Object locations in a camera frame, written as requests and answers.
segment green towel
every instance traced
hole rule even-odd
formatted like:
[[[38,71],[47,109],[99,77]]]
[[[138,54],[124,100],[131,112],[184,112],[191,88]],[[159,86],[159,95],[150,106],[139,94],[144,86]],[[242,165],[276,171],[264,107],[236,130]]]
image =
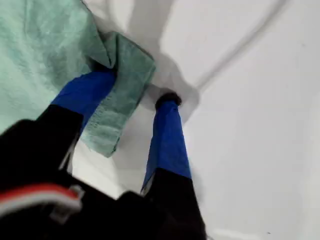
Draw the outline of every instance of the green towel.
[[[116,84],[81,138],[109,157],[155,71],[154,60],[116,33],[99,36],[80,0],[0,2],[0,131],[36,119],[62,87],[91,71],[117,69]]]

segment white wall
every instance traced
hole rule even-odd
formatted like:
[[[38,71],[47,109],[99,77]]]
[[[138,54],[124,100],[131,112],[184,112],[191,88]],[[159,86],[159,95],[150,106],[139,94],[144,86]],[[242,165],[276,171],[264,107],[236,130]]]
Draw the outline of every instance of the white wall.
[[[215,240],[320,238],[317,0],[85,0],[102,31],[157,61],[184,100],[192,175]],[[139,191],[152,134],[148,95],[105,159],[80,143],[74,174],[117,197]]]

